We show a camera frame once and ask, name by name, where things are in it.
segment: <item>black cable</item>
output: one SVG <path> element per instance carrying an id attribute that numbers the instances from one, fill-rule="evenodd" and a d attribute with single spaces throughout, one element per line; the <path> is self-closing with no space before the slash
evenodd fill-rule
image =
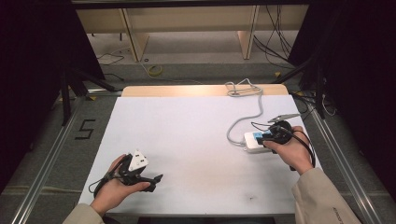
<path id="1" fill-rule="evenodd" d="M 96 181 L 96 182 L 94 182 L 94 183 L 92 183 L 92 184 L 90 184 L 90 185 L 88 186 L 88 190 L 90 191 L 90 193 L 93 193 L 93 198 L 96 197 L 96 195 L 97 195 L 97 193 L 99 192 L 99 190 L 100 190 L 108 181 L 110 181 L 110 180 L 112 180 L 112 179 L 114 179 L 114 178 L 117 178 L 117 177 L 114 176 L 114 173 L 115 173 L 116 170 L 120 167 L 120 165 L 121 165 L 124 161 L 126 161 L 127 159 L 129 159 L 129 155 L 124 156 L 119 162 L 117 162 L 117 164 L 113 167 L 113 169 L 111 169 L 109 172 L 107 172 L 107 173 L 105 174 L 104 177 L 102 177 L 100 180 L 98 180 L 98 181 Z M 91 186 L 94 185 L 94 184 L 96 184 L 96 183 L 98 183 L 98 182 L 99 182 L 99 184 L 96 186 L 95 190 L 92 191 L 92 190 L 91 190 Z"/>
<path id="2" fill-rule="evenodd" d="M 101 63 L 102 65 L 111 65 L 111 64 L 117 63 L 117 62 L 119 62 L 119 61 L 121 61 L 122 59 L 125 58 L 125 57 L 122 56 L 122 55 L 114 55 L 114 54 L 106 53 L 106 54 L 103 54 L 103 55 L 100 56 L 100 57 L 97 57 L 96 59 L 101 59 L 101 58 L 103 58 L 105 55 L 110 55 L 110 56 L 113 56 L 113 57 L 118 57 L 118 58 L 120 58 L 120 59 L 118 59 L 118 60 L 116 60 L 116 61 L 114 61 L 114 62 L 112 62 L 112 63 Z"/>
<path id="3" fill-rule="evenodd" d="M 315 110 L 315 108 L 313 107 L 310 111 L 309 111 L 309 113 L 307 114 L 307 115 L 305 115 L 305 117 L 303 118 L 303 121 L 312 113 L 312 111 L 314 111 Z"/>
<path id="4" fill-rule="evenodd" d="M 122 77 L 117 76 L 116 74 L 113 73 L 104 73 L 105 76 L 113 76 L 113 77 L 117 77 L 119 80 L 121 81 L 125 81 L 125 79 L 123 79 Z"/>
<path id="5" fill-rule="evenodd" d="M 299 98 L 299 97 L 297 97 L 297 98 L 294 98 L 294 97 L 293 97 L 293 99 L 294 99 L 294 100 L 301 101 L 301 102 L 303 102 L 304 105 L 305 105 L 305 110 L 304 110 L 304 111 L 301 111 L 299 108 L 297 108 L 297 109 L 298 109 L 298 112 L 299 112 L 300 114 L 306 113 L 306 112 L 308 111 L 308 104 L 306 103 L 306 101 L 305 101 L 304 99 Z"/>
<path id="6" fill-rule="evenodd" d="M 274 26 L 274 31 L 273 31 L 273 33 L 276 32 L 277 35 L 279 36 L 281 48 L 282 48 L 283 52 L 285 53 L 286 57 L 288 57 L 288 53 L 286 53 L 286 51 L 289 52 L 289 50 L 288 50 L 288 48 L 285 46 L 284 40 L 282 39 L 282 34 L 281 34 L 281 33 L 279 32 L 279 30 L 278 30 L 278 29 L 279 29 L 279 28 L 278 28 L 278 27 L 279 27 L 279 20 L 280 20 L 280 17 L 279 17 L 279 14 L 280 14 L 280 7 L 277 6 L 277 9 L 276 9 L 276 12 L 277 12 L 276 22 L 274 22 L 274 19 L 273 19 L 273 17 L 271 16 L 271 13 L 270 13 L 270 10 L 269 10 L 268 6 L 265 6 L 265 7 L 266 7 L 266 9 L 267 9 L 268 16 L 270 17 L 271 23 L 272 23 L 273 26 Z"/>
<path id="7" fill-rule="evenodd" d="M 254 43 L 256 44 L 256 46 L 257 46 L 259 49 L 261 49 L 262 51 L 264 51 L 265 53 L 267 53 L 267 54 L 269 54 L 269 55 L 271 55 L 271 56 L 280 58 L 280 59 L 284 60 L 285 62 L 288 61 L 288 59 L 282 57 L 280 54 L 276 53 L 274 50 L 272 50 L 272 49 L 270 49 L 268 46 L 264 45 L 264 44 L 259 40 L 259 38 L 257 38 L 257 36 L 254 35 L 253 37 L 254 37 L 253 40 L 255 41 Z M 263 48 L 265 48 L 265 49 L 262 49 L 262 48 L 257 44 L 256 41 L 259 42 L 260 45 L 261 45 Z"/>
<path id="8" fill-rule="evenodd" d="M 311 150 L 311 149 L 309 148 L 309 145 L 312 145 L 312 144 L 311 144 L 311 141 L 309 140 L 308 136 L 306 136 L 306 134 L 305 134 L 304 132 L 301 132 L 301 131 L 293 131 L 293 133 L 292 133 L 292 132 L 290 132 L 289 130 L 287 130 L 287 129 L 285 129 L 284 127 L 281 127 L 281 126 L 279 126 L 279 129 L 282 130 L 283 132 L 289 134 L 291 137 L 293 137 L 294 139 L 296 139 L 297 141 L 299 141 L 299 142 L 305 147 L 305 149 L 308 151 L 309 155 L 311 156 L 311 163 L 312 163 L 312 166 L 315 168 L 315 166 L 316 166 L 316 164 L 317 164 L 317 162 L 316 162 L 316 156 L 315 156 L 315 150 L 314 150 L 314 149 Z M 302 134 L 305 136 L 306 140 L 308 140 L 308 145 L 306 144 L 305 141 L 303 141 L 301 138 L 299 138 L 298 136 L 296 136 L 296 135 L 294 134 L 294 133 L 296 133 L 296 132 L 302 133 Z"/>
<path id="9" fill-rule="evenodd" d="M 263 129 L 257 127 L 256 125 L 271 126 L 271 125 L 269 125 L 269 124 L 261 124 L 261 123 L 256 123 L 256 122 L 250 122 L 250 124 L 251 124 L 253 127 L 255 127 L 257 130 L 260 130 L 260 131 L 262 131 L 262 132 L 265 132 L 265 130 L 263 130 Z"/>
<path id="10" fill-rule="evenodd" d="M 282 31 L 282 6 L 280 6 L 280 5 L 277 6 L 277 19 L 276 19 L 276 21 L 277 21 L 277 34 L 279 35 L 280 43 L 281 43 L 282 46 L 284 46 L 284 48 L 288 52 L 287 56 L 289 58 L 289 55 L 290 55 L 290 50 L 289 50 L 290 44 L 286 40 L 285 36 L 283 35 L 283 31 Z"/>

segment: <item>person's left hand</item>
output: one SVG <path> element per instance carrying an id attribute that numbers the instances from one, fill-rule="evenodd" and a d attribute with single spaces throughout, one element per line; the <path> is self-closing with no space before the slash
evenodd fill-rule
<path id="1" fill-rule="evenodd" d="M 124 156 L 121 155 L 114 160 L 108 171 L 111 171 Z M 118 179 L 112 179 L 102 186 L 91 203 L 91 207 L 102 217 L 108 210 L 117 207 L 128 195 L 146 189 L 149 185 L 149 182 L 140 182 L 125 186 Z"/>

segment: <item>wire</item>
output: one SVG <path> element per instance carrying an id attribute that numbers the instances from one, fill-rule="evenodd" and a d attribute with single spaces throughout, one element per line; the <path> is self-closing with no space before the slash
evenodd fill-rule
<path id="1" fill-rule="evenodd" d="M 326 94 L 323 94 L 323 97 L 322 97 L 322 106 L 323 106 L 323 109 L 324 109 L 324 111 L 326 111 L 326 113 L 327 113 L 328 115 L 334 116 L 335 113 L 337 112 L 337 109 L 335 108 L 334 111 L 333 111 L 332 113 L 330 113 L 330 112 L 327 110 L 326 105 L 324 104 L 324 99 L 325 99 L 325 98 L 326 98 Z"/>
<path id="2" fill-rule="evenodd" d="M 171 78 L 160 78 L 160 77 L 153 77 L 150 72 L 148 71 L 148 69 L 145 67 L 145 65 L 143 65 L 141 62 L 139 62 L 140 65 L 142 65 L 143 69 L 145 69 L 146 74 L 148 75 L 149 78 L 151 79 L 157 79 L 157 80 L 164 80 L 164 81 L 174 81 L 174 82 L 186 82 L 186 81 L 191 81 L 191 82 L 195 82 L 201 85 L 205 85 L 202 82 L 196 81 L 196 80 L 192 80 L 192 79 L 171 79 Z"/>
<path id="3" fill-rule="evenodd" d="M 116 176 L 114 175 L 114 173 L 115 173 L 116 170 L 120 167 L 120 165 L 121 165 L 123 162 L 125 162 L 126 160 L 128 160 L 130 157 L 131 157 L 131 155 L 125 155 L 124 157 L 122 157 L 122 159 L 121 159 L 119 162 L 117 162 L 117 164 L 113 167 L 113 169 L 111 169 L 109 172 L 107 172 L 107 173 L 105 174 L 104 177 L 102 177 L 102 178 L 99 179 L 98 181 L 96 181 L 96 182 L 94 182 L 94 183 L 92 183 L 92 184 L 90 184 L 90 185 L 88 186 L 88 191 L 89 191 L 90 193 L 93 193 L 93 198 L 96 197 L 96 195 L 97 195 L 97 193 L 99 192 L 99 190 L 100 190 L 108 181 L 110 181 L 110 180 L 112 180 L 112 179 L 114 179 L 114 178 L 119 179 L 118 177 L 116 177 Z M 97 184 L 97 183 L 99 183 L 99 184 L 96 186 L 95 190 L 92 191 L 92 190 L 91 190 L 91 186 L 93 186 L 94 184 Z"/>
<path id="4" fill-rule="evenodd" d="M 105 55 L 109 55 L 109 56 L 113 56 L 113 57 L 118 57 L 118 58 L 120 58 L 120 59 L 118 59 L 118 60 L 116 60 L 116 61 L 113 61 L 113 62 L 111 62 L 111 63 L 101 63 L 102 65 L 111 65 L 111 64 L 117 63 L 117 62 L 119 62 L 119 61 L 121 61 L 122 59 L 125 58 L 125 57 L 122 56 L 122 55 L 114 55 L 114 54 L 111 54 L 111 53 L 106 53 L 106 54 L 103 54 L 102 56 L 97 57 L 96 59 L 101 59 L 101 58 L 103 58 Z"/>
<path id="5" fill-rule="evenodd" d="M 305 115 L 305 117 L 303 118 L 303 121 L 312 113 L 312 111 L 314 111 L 316 108 L 312 107 L 312 109 L 309 111 L 309 113 L 307 115 Z"/>
<path id="6" fill-rule="evenodd" d="M 117 76 L 116 74 L 114 74 L 114 73 L 104 73 L 104 75 L 105 76 L 113 76 L 113 77 L 117 77 L 119 80 L 121 80 L 121 81 L 125 81 L 125 79 L 124 78 L 122 78 L 122 77 L 119 77 L 119 76 Z"/>
<path id="7" fill-rule="evenodd" d="M 247 82 L 250 85 L 250 87 L 245 88 L 245 89 L 237 89 L 237 86 L 244 82 Z M 259 95 L 258 103 L 259 103 L 260 113 L 257 115 L 242 117 L 240 119 L 237 119 L 227 131 L 227 139 L 231 144 L 233 144 L 237 147 L 245 147 L 246 146 L 245 142 L 243 142 L 243 141 L 237 142 L 237 141 L 234 141 L 233 139 L 231 139 L 230 133 L 231 133 L 231 130 L 233 129 L 233 127 L 240 121 L 245 120 L 245 119 L 255 119 L 262 115 L 262 113 L 263 113 L 263 110 L 262 110 L 262 88 L 251 84 L 251 82 L 248 78 L 245 78 L 244 80 L 240 81 L 236 85 L 233 82 L 226 82 L 224 85 L 227 87 L 227 89 L 228 89 L 228 86 L 230 86 L 230 85 L 233 86 L 232 90 L 228 89 L 228 91 L 227 91 L 227 95 L 231 96 L 231 97 L 246 97 L 246 96 L 252 96 L 252 95 Z"/>
<path id="8" fill-rule="evenodd" d="M 256 123 L 256 122 L 250 122 L 250 123 L 251 123 L 251 126 L 255 127 L 257 130 L 260 130 L 260 131 L 262 131 L 262 132 L 265 132 L 266 130 L 263 130 L 263 129 L 257 127 L 257 125 L 261 125 L 261 126 L 271 126 L 271 125 L 269 125 L 269 124 L 261 124 L 261 123 Z"/>
<path id="9" fill-rule="evenodd" d="M 282 130 L 284 133 L 289 134 L 291 137 L 293 137 L 294 139 L 299 141 L 305 147 L 305 149 L 308 151 L 309 155 L 311 156 L 312 166 L 314 166 L 314 168 L 315 168 L 316 163 L 317 163 L 316 162 L 316 153 L 315 153 L 315 150 L 313 147 L 312 147 L 312 150 L 309 148 L 309 145 L 312 146 L 312 144 L 311 144 L 311 141 L 309 140 L 308 136 L 304 132 L 301 132 L 301 131 L 293 131 L 293 133 L 292 133 L 289 130 L 287 130 L 281 126 L 279 126 L 279 129 Z M 306 140 L 308 140 L 308 144 L 305 141 L 303 141 L 301 138 L 299 138 L 297 135 L 295 135 L 294 133 L 296 133 L 296 132 L 302 133 L 305 136 Z"/>
<path id="10" fill-rule="evenodd" d="M 282 59 L 282 60 L 284 60 L 285 62 L 288 63 L 289 61 L 288 61 L 287 58 L 289 58 L 289 55 L 290 55 L 291 45 L 289 44 L 288 40 L 286 39 L 286 37 L 284 36 L 283 31 L 282 31 L 282 24 L 281 24 L 282 23 L 282 6 L 277 6 L 277 8 L 276 8 L 276 21 L 274 21 L 271 13 L 269 11 L 268 6 L 265 6 L 265 7 L 266 7 L 268 15 L 270 17 L 271 23 L 274 26 L 274 30 L 271 33 L 270 37 L 268 38 L 268 41 L 267 41 L 266 45 L 264 45 L 262 42 L 260 42 L 260 40 L 257 38 L 257 36 L 254 36 L 253 42 L 256 44 L 256 46 L 259 49 L 261 49 L 265 53 L 265 58 L 267 59 L 268 63 L 270 63 L 272 65 L 275 65 L 275 66 L 278 66 L 278 67 L 283 67 L 283 68 L 287 68 L 287 69 L 293 69 L 291 67 L 282 66 L 282 65 L 278 65 L 278 64 L 272 63 L 271 60 L 268 58 L 268 54 L 269 54 L 271 56 L 280 58 L 280 59 Z M 271 41 L 271 38 L 272 38 L 272 36 L 274 35 L 275 32 L 279 36 L 280 46 L 281 46 L 281 48 L 283 50 L 283 53 L 285 54 L 286 58 L 281 56 L 281 55 L 279 55 L 278 53 L 276 53 L 273 50 L 268 48 L 268 45 L 269 45 L 269 43 Z"/>
<path id="11" fill-rule="evenodd" d="M 306 101 L 305 101 L 304 99 L 299 98 L 299 97 L 294 98 L 294 96 L 293 96 L 293 99 L 294 99 L 294 100 L 301 101 L 301 102 L 303 102 L 303 104 L 305 105 L 305 110 L 304 110 L 304 111 L 301 111 L 300 108 L 298 108 L 298 112 L 299 112 L 300 114 L 306 113 L 306 112 L 308 111 L 308 104 L 306 103 Z"/>

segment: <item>sleeve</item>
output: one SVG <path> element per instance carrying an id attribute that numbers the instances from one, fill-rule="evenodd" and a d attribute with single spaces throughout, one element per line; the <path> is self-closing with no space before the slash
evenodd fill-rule
<path id="1" fill-rule="evenodd" d="M 301 175 L 292 192 L 296 199 L 296 223 L 360 223 L 319 168 Z"/>
<path id="2" fill-rule="evenodd" d="M 64 220 L 64 224 L 105 224 L 102 218 L 85 203 L 78 204 L 70 215 Z"/>

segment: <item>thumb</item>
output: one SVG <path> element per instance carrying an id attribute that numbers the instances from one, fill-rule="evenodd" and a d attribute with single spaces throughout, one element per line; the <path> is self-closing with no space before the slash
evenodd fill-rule
<path id="1" fill-rule="evenodd" d="M 124 186 L 125 187 L 125 192 L 129 195 L 135 192 L 138 192 L 142 189 L 146 189 L 150 186 L 149 182 L 139 182 L 137 184 L 134 184 L 132 186 Z"/>
<path id="2" fill-rule="evenodd" d="M 265 147 L 268 147 L 268 148 L 273 149 L 273 150 L 275 150 L 275 151 L 277 150 L 277 147 L 279 146 L 278 143 L 273 142 L 273 141 L 263 141 L 262 144 L 263 144 Z"/>

